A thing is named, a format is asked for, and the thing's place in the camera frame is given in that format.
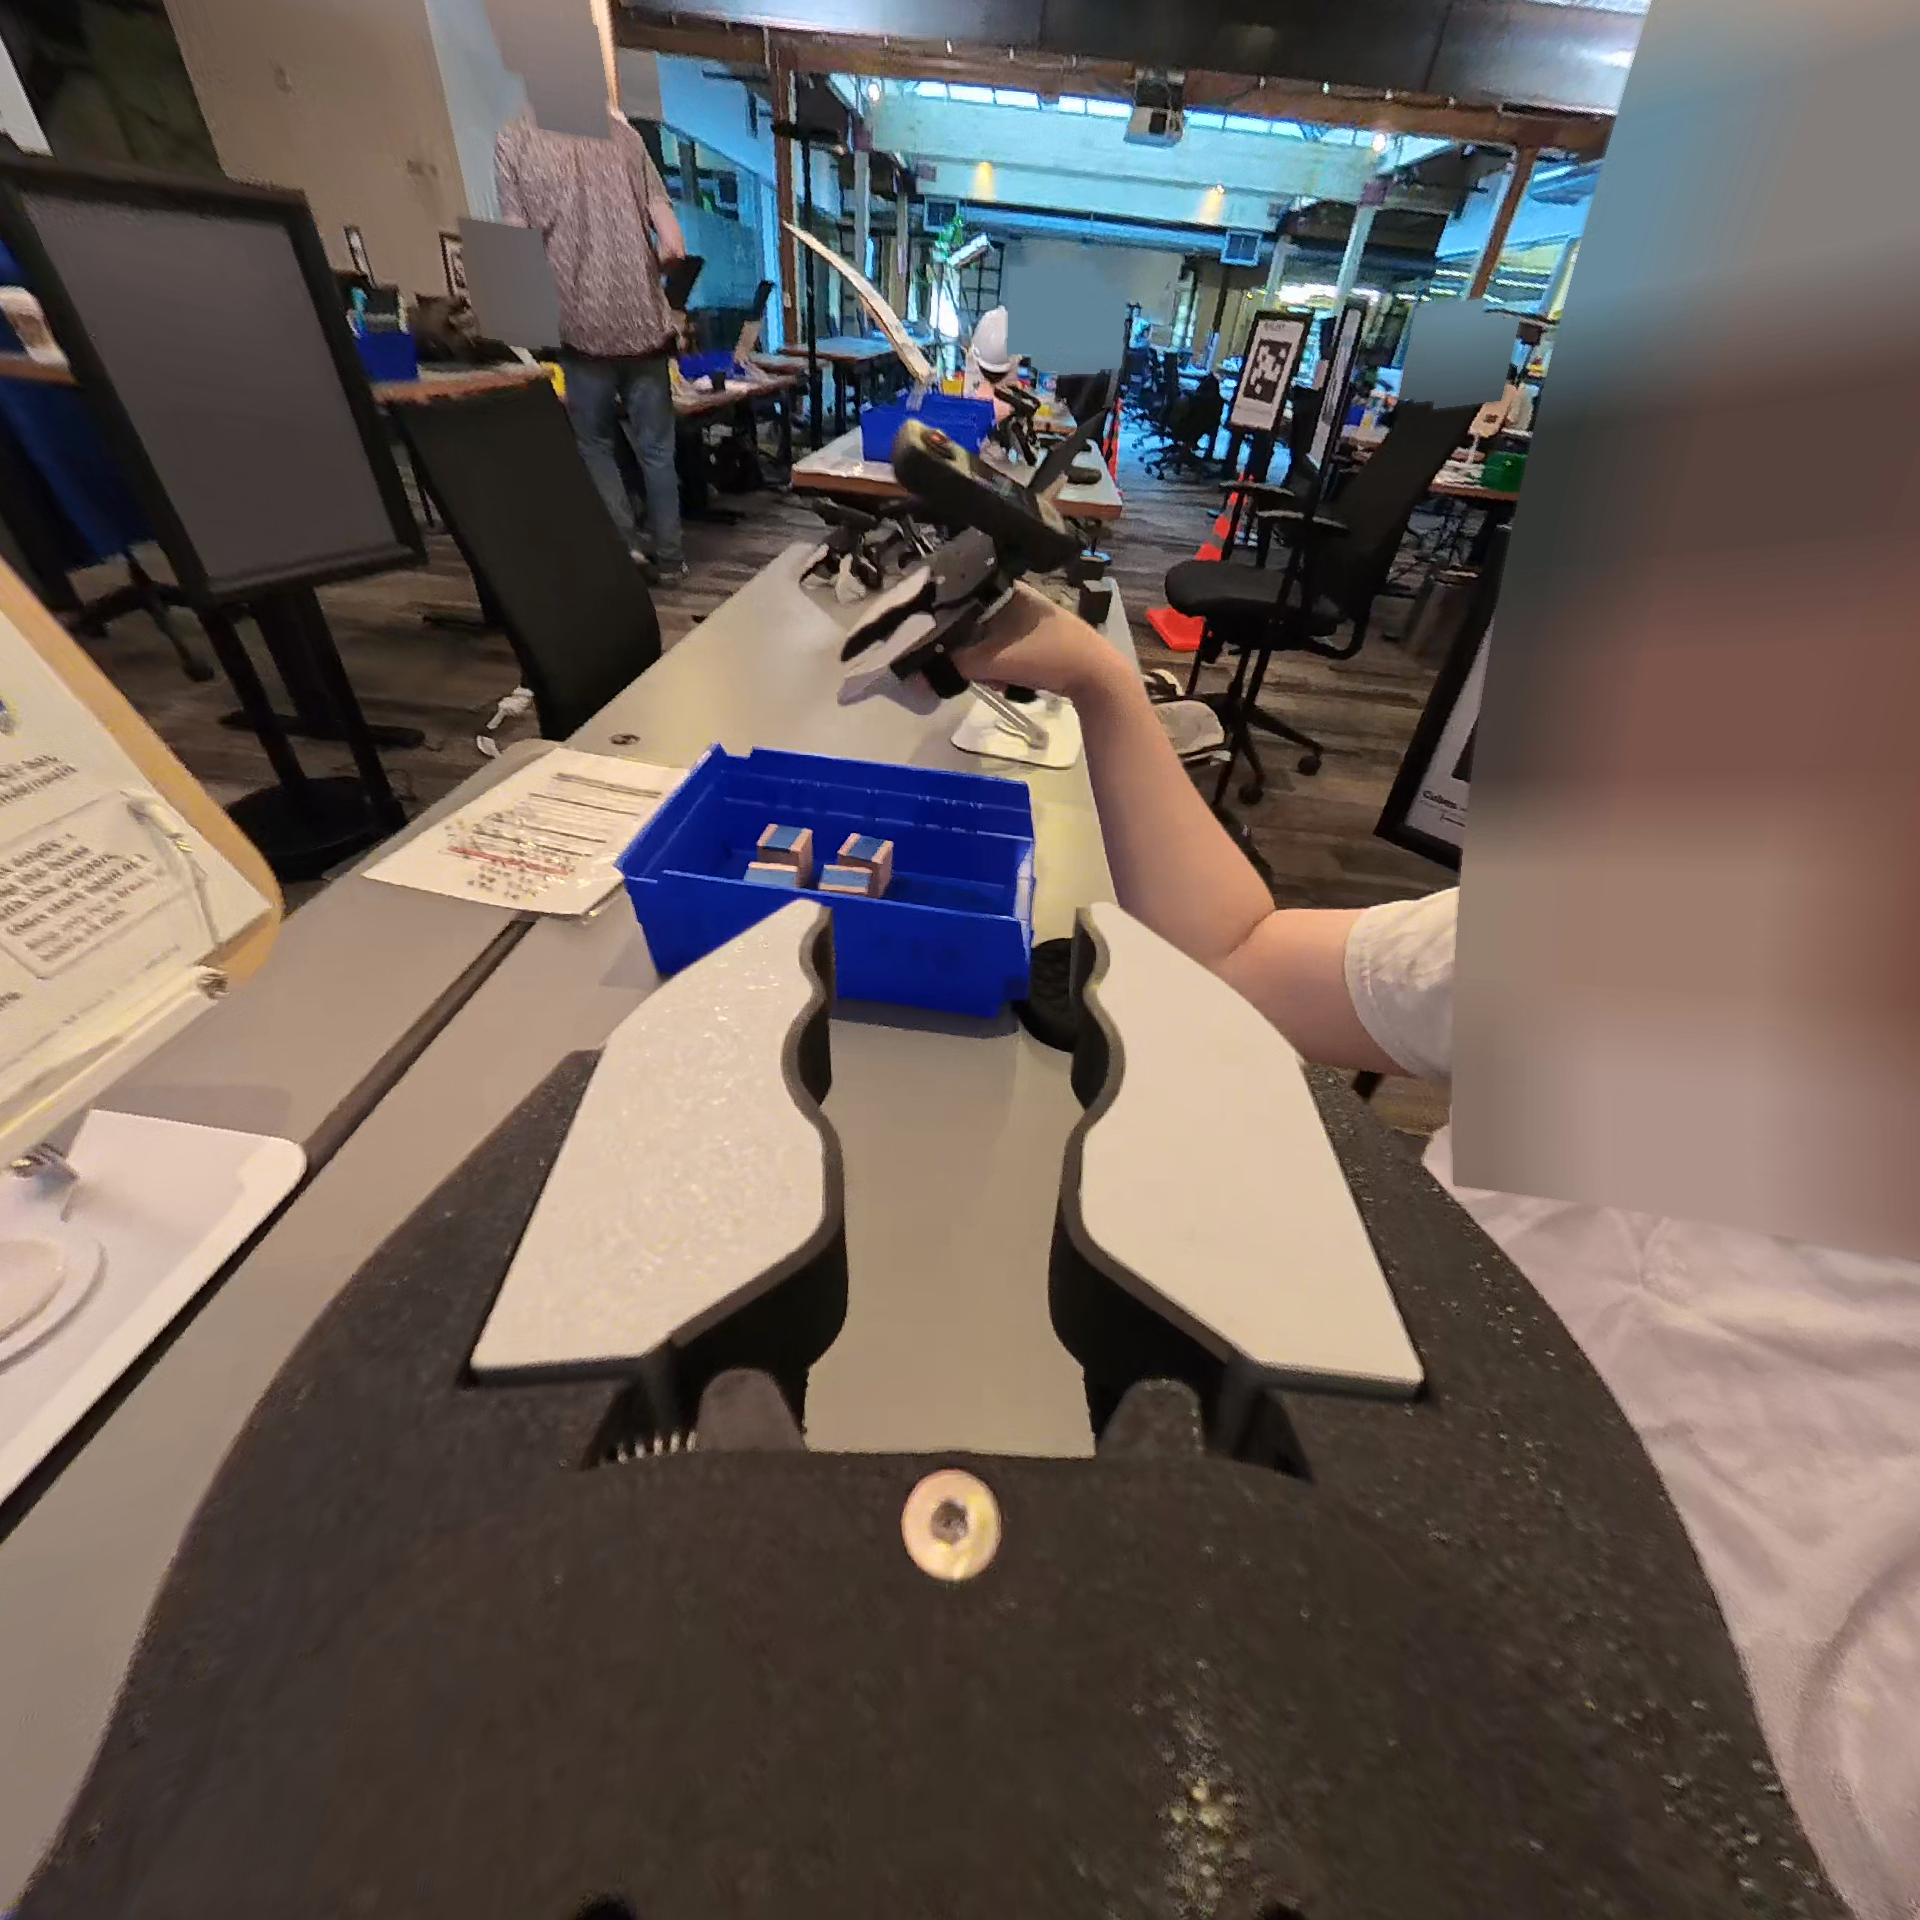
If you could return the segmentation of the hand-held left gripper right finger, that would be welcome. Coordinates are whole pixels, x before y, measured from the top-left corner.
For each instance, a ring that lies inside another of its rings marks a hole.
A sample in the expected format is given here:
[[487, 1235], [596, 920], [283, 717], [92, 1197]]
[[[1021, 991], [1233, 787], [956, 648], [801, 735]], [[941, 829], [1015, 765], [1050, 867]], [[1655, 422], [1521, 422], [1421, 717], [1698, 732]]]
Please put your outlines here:
[[1079, 910], [1069, 984], [1064, 1278], [1119, 1288], [1226, 1383], [1417, 1396], [1421, 1360], [1299, 1051], [1116, 902]]

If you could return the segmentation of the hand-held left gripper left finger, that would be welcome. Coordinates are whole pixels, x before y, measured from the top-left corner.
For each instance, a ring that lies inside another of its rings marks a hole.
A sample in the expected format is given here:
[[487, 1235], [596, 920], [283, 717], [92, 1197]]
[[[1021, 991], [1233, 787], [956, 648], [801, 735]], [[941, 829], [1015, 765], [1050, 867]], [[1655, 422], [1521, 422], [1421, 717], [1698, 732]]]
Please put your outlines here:
[[832, 912], [787, 902], [604, 1044], [471, 1349], [484, 1381], [803, 1387], [848, 1314]]

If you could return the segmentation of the group of taped wooden cubes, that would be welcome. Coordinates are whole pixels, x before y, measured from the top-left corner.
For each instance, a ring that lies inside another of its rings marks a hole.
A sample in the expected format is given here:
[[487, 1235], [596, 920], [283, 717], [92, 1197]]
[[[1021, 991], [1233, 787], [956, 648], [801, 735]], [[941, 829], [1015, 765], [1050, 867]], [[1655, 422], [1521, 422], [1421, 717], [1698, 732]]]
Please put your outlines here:
[[895, 875], [897, 844], [848, 832], [840, 844], [799, 823], [769, 823], [744, 880], [763, 888], [882, 899]]

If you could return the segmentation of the person's right forearm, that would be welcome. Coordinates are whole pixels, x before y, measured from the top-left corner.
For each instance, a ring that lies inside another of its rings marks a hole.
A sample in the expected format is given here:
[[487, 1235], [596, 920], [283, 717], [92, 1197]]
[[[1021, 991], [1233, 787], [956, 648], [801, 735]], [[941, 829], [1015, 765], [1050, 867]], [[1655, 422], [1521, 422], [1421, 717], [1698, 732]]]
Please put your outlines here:
[[1309, 1062], [1452, 1086], [1459, 888], [1363, 910], [1281, 907], [1199, 795], [1137, 669], [1069, 703], [1121, 907]]

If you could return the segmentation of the person's right hand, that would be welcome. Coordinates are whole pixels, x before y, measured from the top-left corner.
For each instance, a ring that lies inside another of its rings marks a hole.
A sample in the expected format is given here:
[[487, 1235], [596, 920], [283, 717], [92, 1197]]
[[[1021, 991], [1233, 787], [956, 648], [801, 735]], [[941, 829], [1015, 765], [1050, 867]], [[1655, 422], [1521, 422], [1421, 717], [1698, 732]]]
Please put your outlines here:
[[954, 658], [972, 684], [1021, 685], [1076, 703], [1113, 691], [1135, 669], [1105, 630], [1027, 584], [986, 615]]

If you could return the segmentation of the white stand base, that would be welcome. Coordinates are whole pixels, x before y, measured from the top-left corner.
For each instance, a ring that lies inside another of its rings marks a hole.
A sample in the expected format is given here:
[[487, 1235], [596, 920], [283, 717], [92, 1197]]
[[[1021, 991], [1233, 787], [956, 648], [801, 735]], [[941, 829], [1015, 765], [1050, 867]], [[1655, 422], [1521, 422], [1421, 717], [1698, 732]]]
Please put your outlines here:
[[3, 1500], [292, 1195], [304, 1151], [95, 1110], [59, 1159], [3, 1180]]
[[973, 758], [1055, 773], [1082, 760], [1083, 728], [1076, 709], [1059, 694], [976, 685], [952, 732], [952, 746]]

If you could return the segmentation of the black round table grommet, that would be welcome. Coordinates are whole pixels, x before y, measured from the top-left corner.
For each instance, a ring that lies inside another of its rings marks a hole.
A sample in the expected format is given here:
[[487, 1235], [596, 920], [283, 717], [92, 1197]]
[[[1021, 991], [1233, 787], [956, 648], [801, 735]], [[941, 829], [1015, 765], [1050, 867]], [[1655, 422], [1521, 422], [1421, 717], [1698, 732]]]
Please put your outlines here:
[[1027, 991], [1015, 1002], [1015, 1015], [1033, 1040], [1064, 1053], [1107, 1044], [1085, 998], [1096, 958], [1098, 949], [1083, 930], [1033, 946]]

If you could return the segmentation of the black and white tag sign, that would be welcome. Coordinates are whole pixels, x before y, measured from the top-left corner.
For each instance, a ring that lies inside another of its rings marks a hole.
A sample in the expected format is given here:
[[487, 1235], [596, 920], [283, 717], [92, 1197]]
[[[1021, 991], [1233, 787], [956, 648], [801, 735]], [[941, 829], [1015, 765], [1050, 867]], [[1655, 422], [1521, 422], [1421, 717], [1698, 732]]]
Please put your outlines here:
[[1255, 316], [1233, 384], [1233, 402], [1224, 415], [1233, 439], [1277, 432], [1312, 332], [1309, 308], [1282, 306]]

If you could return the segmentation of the printed paper sheet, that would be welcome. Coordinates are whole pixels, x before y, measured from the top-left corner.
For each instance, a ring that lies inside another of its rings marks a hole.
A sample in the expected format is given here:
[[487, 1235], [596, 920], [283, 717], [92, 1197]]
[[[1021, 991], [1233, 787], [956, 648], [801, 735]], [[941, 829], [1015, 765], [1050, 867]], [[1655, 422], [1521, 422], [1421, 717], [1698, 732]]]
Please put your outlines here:
[[685, 773], [555, 747], [387, 852], [369, 877], [515, 914], [586, 918], [613, 899], [617, 859]]

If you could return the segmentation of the black office chair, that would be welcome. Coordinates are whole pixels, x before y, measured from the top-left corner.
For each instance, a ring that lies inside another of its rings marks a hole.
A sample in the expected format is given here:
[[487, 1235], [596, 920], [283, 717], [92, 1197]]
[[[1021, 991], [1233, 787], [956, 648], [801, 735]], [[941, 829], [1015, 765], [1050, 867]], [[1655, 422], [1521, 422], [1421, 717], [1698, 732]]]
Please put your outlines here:
[[652, 589], [545, 376], [411, 400], [396, 426], [491, 603], [540, 734], [579, 734], [664, 656]]
[[1253, 805], [1264, 795], [1257, 732], [1297, 747], [1301, 775], [1321, 771], [1323, 746], [1264, 710], [1268, 666], [1275, 656], [1344, 662], [1359, 654], [1409, 520], [1471, 436], [1476, 413], [1476, 402], [1407, 402], [1371, 460], [1332, 498], [1268, 490], [1255, 519], [1284, 541], [1282, 565], [1188, 559], [1169, 571], [1170, 611], [1203, 623], [1195, 662], [1224, 651], [1239, 656], [1227, 691], [1216, 699], [1227, 751], [1216, 810], [1224, 810], [1237, 767], [1244, 771], [1239, 800]]

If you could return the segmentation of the black framed poster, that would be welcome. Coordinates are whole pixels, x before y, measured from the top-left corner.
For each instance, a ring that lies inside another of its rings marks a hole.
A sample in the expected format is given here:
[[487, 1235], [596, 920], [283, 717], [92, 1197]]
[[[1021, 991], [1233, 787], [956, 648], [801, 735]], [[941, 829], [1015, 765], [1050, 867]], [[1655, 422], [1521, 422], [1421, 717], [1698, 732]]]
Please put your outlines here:
[[1376, 839], [1459, 875], [1492, 613], [1457, 635], [1376, 819]]

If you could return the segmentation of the person's white shirt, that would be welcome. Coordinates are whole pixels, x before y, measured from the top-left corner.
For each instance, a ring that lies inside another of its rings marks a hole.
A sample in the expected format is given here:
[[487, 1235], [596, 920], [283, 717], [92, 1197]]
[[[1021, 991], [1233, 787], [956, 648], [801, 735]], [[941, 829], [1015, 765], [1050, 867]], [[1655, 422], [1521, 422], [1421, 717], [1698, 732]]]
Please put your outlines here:
[[1492, 920], [1471, 1186], [1639, 1431], [1858, 1915], [1916, 1915], [1916, 907], [1597, 880]]

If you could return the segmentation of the wooden clipboard sign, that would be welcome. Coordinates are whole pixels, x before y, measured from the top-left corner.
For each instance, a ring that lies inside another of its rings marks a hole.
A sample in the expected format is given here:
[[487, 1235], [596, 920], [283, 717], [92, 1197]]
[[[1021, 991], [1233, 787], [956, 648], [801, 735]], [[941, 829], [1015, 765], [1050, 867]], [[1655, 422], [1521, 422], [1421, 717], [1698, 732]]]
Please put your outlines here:
[[265, 858], [3, 565], [3, 1156], [59, 1164], [104, 1092], [260, 972]]

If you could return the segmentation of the black framed display board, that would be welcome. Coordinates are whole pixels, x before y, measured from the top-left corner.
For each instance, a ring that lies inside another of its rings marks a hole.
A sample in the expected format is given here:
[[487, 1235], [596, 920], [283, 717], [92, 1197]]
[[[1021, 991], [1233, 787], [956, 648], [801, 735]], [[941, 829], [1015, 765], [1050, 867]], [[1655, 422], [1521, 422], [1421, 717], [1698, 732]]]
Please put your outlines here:
[[425, 562], [304, 195], [5, 157], [37, 294], [273, 783], [229, 813], [276, 880], [407, 826], [317, 589]]

